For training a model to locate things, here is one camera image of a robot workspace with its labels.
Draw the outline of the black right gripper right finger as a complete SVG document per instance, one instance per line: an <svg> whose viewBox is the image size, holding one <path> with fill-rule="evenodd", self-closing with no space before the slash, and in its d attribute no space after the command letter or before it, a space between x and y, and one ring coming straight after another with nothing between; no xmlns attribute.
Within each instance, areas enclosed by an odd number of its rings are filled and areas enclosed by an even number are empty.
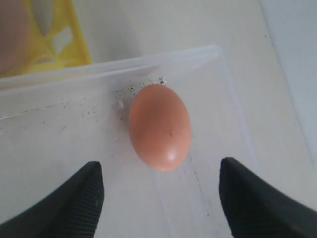
<svg viewBox="0 0 317 238"><path fill-rule="evenodd" d="M236 159L221 160L219 197L234 238L315 238L317 213Z"/></svg>

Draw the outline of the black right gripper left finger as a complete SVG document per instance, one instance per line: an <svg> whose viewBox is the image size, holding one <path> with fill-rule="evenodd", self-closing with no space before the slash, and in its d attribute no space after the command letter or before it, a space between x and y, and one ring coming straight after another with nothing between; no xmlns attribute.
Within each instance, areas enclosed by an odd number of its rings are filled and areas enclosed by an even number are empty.
<svg viewBox="0 0 317 238"><path fill-rule="evenodd" d="M91 161L54 192L0 226L2 238L92 238L105 197L100 162Z"/></svg>

